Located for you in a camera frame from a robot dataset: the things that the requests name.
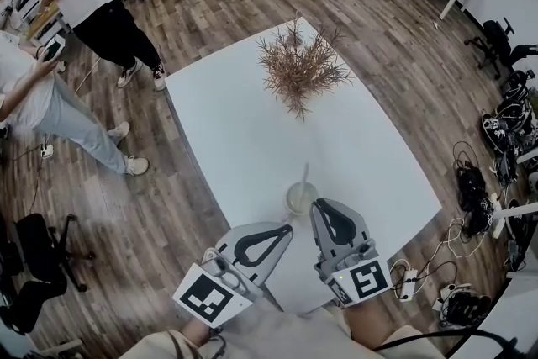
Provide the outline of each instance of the sneaker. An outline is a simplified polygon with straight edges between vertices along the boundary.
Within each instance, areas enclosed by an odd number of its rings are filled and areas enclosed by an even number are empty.
[[[127,166],[125,167],[125,173],[129,175],[142,175],[148,170],[150,163],[143,157],[135,158],[131,156],[127,159]]]
[[[138,72],[142,68],[142,62],[135,58],[135,64],[130,69],[125,69],[121,72],[121,76],[118,79],[118,87],[124,88],[131,79],[133,78],[133,75]]]
[[[107,130],[107,135],[110,137],[110,139],[115,145],[118,145],[119,142],[129,134],[130,130],[131,125],[127,121],[124,121],[115,129]]]
[[[153,83],[155,84],[155,89],[157,92],[160,92],[166,88],[165,67],[161,62],[159,63],[159,66],[153,69],[152,71],[153,71]]]

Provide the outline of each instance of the wooden floor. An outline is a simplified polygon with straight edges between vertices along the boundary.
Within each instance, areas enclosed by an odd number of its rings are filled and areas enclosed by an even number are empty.
[[[477,152],[489,192],[499,191],[477,128],[481,110],[491,111],[499,92],[491,75],[477,70],[473,50],[462,43],[478,32],[472,21],[457,8],[439,21],[446,2],[129,0],[128,7],[158,45],[170,72],[288,21],[296,11],[316,28],[340,29],[338,51],[394,122],[442,203],[440,214],[395,256],[421,268],[450,220],[462,216],[452,171],[452,146],[458,140],[468,141]],[[64,77],[76,88],[96,56],[70,42],[71,63]],[[53,140],[55,155],[43,164],[33,208],[58,227],[66,214],[77,214],[80,224],[72,232],[71,248],[94,250],[98,258],[76,267],[89,291],[69,288],[63,297],[45,303],[32,339],[43,348],[80,337],[94,358],[117,357],[143,335],[179,328],[186,316],[171,295],[191,263],[227,229],[178,132],[166,94],[154,92],[147,70],[124,90],[115,86],[118,74],[118,67],[101,61],[79,94],[108,127],[124,119],[131,122],[132,131],[120,148],[147,157],[149,172],[120,177],[75,145]],[[19,136],[12,156],[33,143],[34,138]],[[34,153],[4,171],[2,211],[7,220],[29,212],[38,165]],[[475,245],[473,240],[464,249],[455,247],[464,253]],[[441,249],[432,268],[450,258]],[[494,296],[504,280],[504,258],[504,242],[488,235],[471,258],[458,260],[457,281]],[[436,330],[431,305],[439,288],[453,277],[453,267],[445,265],[413,302],[401,304],[388,293],[373,299],[372,306],[388,330],[404,324]],[[352,310],[349,317],[356,334],[368,325],[360,310]],[[437,341],[443,351],[453,343]]]

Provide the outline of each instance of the dried plant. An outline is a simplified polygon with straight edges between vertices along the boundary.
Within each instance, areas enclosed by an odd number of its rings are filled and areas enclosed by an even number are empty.
[[[336,63],[333,46],[340,38],[338,31],[327,42],[321,29],[310,45],[303,45],[296,17],[287,25],[286,34],[278,30],[274,35],[274,42],[258,42],[260,63],[269,72],[265,88],[280,95],[297,117],[304,119],[310,112],[305,104],[310,93],[321,94],[336,84],[351,82],[349,70]]]

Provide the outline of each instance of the office chair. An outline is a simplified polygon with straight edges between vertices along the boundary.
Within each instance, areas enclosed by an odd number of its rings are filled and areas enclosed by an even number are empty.
[[[47,228],[41,214],[31,214],[15,224],[26,265],[39,281],[26,282],[9,307],[0,307],[0,319],[9,329],[21,335],[32,331],[43,303],[66,292],[67,280],[63,271],[76,290],[87,291],[87,286],[77,281],[69,260],[93,260],[95,255],[74,256],[66,250],[69,224],[74,220],[76,216],[67,216],[60,240],[55,237],[55,228]]]
[[[512,65],[529,55],[538,55],[538,45],[517,45],[513,50],[509,43],[509,34],[514,34],[514,29],[509,21],[505,18],[506,29],[498,21],[486,21],[483,24],[483,33],[486,42],[480,36],[471,40],[465,40],[465,45],[474,45],[484,53],[484,60],[478,63],[478,69],[483,69],[488,63],[491,63],[497,72],[495,79],[501,77],[497,66],[497,59],[501,64],[513,72]]]

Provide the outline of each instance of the electrical outlet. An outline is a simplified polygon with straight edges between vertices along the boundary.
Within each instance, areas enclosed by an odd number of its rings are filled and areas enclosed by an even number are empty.
[[[54,154],[54,147],[52,146],[52,144],[41,146],[41,158],[42,159],[48,159],[49,157],[52,157],[53,154]]]
[[[413,298],[415,282],[412,280],[417,277],[417,274],[418,271],[416,269],[412,269],[410,271],[406,271],[403,275],[403,285],[402,292],[400,293],[400,302],[408,302]]]

